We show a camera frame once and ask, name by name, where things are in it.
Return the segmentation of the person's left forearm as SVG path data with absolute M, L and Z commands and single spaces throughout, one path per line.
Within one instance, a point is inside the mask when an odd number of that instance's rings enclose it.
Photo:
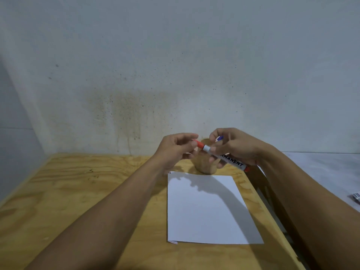
M 177 160 L 152 156 L 109 195 L 82 214 L 25 270 L 111 270 L 124 252 L 157 180 Z

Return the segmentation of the white paper sheet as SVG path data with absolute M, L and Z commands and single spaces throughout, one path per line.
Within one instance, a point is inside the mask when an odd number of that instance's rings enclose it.
M 175 171 L 168 173 L 167 241 L 264 244 L 233 177 Z

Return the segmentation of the person's left hand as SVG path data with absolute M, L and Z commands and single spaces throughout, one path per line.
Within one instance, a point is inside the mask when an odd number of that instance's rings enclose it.
M 151 163 L 163 173 L 167 173 L 180 160 L 194 158 L 197 155 L 196 148 L 195 139 L 187 143 L 175 143 L 173 135 L 164 136 L 155 154 L 151 157 Z

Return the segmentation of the person's right hand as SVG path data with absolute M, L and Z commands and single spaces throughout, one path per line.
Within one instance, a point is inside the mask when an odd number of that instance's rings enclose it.
M 218 136 L 223 140 L 216 142 Z M 250 166 L 259 166 L 274 147 L 237 128 L 217 128 L 209 135 L 212 146 L 218 146 L 218 155 L 230 154 Z

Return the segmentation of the wooden cup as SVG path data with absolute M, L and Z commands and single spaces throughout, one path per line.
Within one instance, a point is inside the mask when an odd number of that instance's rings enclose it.
M 197 155 L 191 159 L 191 162 L 195 166 L 195 169 L 203 174 L 207 174 L 207 175 L 214 174 L 218 169 L 218 163 L 220 159 L 216 159 L 210 163 L 209 162 L 211 156 L 210 154 L 200 149 L 199 147 L 197 147 L 196 150 L 197 150 Z

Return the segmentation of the white marker with red cap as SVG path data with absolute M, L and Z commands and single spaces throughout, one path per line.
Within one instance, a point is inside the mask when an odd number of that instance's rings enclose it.
M 196 143 L 197 143 L 197 147 L 199 147 L 200 149 L 204 150 L 205 152 L 207 152 L 208 154 L 211 155 L 211 153 L 209 152 L 209 149 L 210 149 L 210 146 L 201 142 L 201 141 L 197 141 L 196 140 Z M 226 162 L 227 164 L 229 165 L 232 165 L 240 170 L 242 170 L 243 172 L 249 172 L 250 171 L 250 168 L 240 162 L 239 160 L 233 158 L 232 156 L 230 156 L 229 154 L 223 154 L 223 155 L 211 155 L 211 157 L 214 157 L 215 159 L 220 159 L 221 161 L 224 161 Z

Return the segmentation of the person's right forearm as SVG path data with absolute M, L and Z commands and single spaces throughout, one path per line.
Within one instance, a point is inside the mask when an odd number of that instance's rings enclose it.
M 323 270 L 360 270 L 360 213 L 272 145 L 260 146 L 256 155 L 318 265 Z

